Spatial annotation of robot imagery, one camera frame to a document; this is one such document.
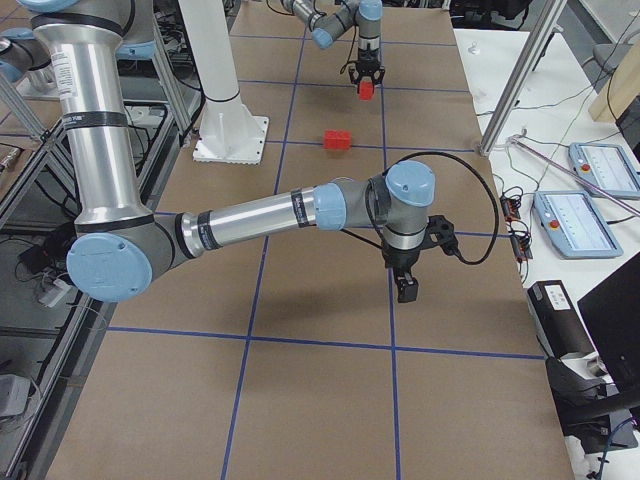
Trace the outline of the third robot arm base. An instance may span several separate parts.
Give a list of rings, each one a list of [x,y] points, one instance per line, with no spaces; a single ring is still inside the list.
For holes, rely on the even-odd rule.
[[[56,88],[49,50],[29,28],[1,32],[1,73],[11,83],[27,77],[40,93]]]

